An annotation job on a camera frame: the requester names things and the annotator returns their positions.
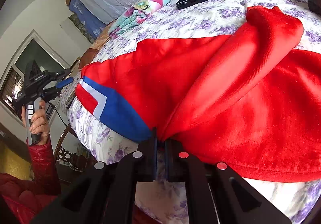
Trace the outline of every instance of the floral bedspread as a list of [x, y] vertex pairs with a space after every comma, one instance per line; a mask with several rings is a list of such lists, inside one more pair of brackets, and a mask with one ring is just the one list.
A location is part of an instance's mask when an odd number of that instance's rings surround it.
[[[247, 7], [254, 5], [268, 8], [278, 6], [284, 13], [299, 18], [305, 30], [297, 48], [321, 53], [321, 18], [309, 11], [307, 0], [209, 0], [183, 10], [176, 9], [177, 1], [172, 0], [140, 26], [107, 42], [94, 61], [104, 61], [132, 52], [137, 42], [143, 39], [232, 34], [244, 23]], [[74, 84], [64, 89], [62, 107], [65, 107], [64, 103], [79, 78], [80, 75], [75, 78]], [[99, 161], [114, 163], [137, 149], [136, 143], [100, 123], [77, 99], [73, 101], [67, 115], [82, 144]], [[138, 183], [135, 202], [161, 223], [188, 223], [184, 184], [168, 183], [164, 171], [163, 155], [159, 152], [157, 180], [153, 183]], [[295, 224], [306, 217], [321, 194], [320, 180], [299, 183], [247, 181]]]

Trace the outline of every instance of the blue stripe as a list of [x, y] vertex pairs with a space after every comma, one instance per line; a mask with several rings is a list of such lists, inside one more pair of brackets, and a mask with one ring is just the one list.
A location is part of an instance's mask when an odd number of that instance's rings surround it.
[[151, 130], [133, 107], [113, 88], [102, 86], [84, 76], [83, 81], [107, 96], [100, 122], [116, 133], [134, 141], [141, 142], [151, 137]]

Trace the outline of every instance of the black handle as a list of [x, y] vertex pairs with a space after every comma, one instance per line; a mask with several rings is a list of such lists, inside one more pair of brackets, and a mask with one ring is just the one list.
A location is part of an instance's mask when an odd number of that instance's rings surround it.
[[108, 207], [103, 224], [131, 223], [137, 184], [135, 171], [142, 159], [142, 152], [136, 151], [124, 156], [118, 163], [116, 177], [108, 195]]
[[27, 104], [24, 105], [25, 108], [26, 108], [25, 118], [26, 118], [26, 129], [27, 129], [27, 137], [28, 137], [28, 145], [29, 146], [32, 146], [32, 145], [37, 144], [38, 142], [40, 142], [40, 135], [32, 134], [29, 131], [29, 128], [32, 125], [31, 118], [32, 118], [33, 114], [37, 110], [39, 110], [39, 108], [40, 108], [39, 102], [40, 101], [41, 101], [41, 98], [39, 97], [36, 100], [30, 101], [30, 102], [28, 102]]

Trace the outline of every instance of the yellow wall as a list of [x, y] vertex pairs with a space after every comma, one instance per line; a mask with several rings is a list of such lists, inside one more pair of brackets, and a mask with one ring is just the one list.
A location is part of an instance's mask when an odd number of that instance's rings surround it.
[[0, 141], [0, 172], [8, 173], [21, 180], [28, 180], [30, 163], [20, 158]]

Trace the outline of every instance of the hand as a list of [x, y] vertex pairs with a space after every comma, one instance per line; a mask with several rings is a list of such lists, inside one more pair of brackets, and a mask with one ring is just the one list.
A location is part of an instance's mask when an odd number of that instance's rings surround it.
[[[41, 100], [39, 102], [41, 109], [37, 110], [32, 118], [31, 118], [31, 122], [33, 123], [30, 128], [29, 131], [32, 134], [38, 134], [40, 133], [40, 142], [37, 143], [37, 145], [44, 145], [47, 143], [48, 137], [49, 137], [49, 132], [50, 132], [50, 127], [46, 118], [46, 112], [45, 112], [45, 101]], [[26, 128], [26, 109], [24, 107], [24, 105], [22, 106], [22, 112], [21, 112], [21, 117], [22, 117], [22, 121], [23, 121], [23, 125]]]

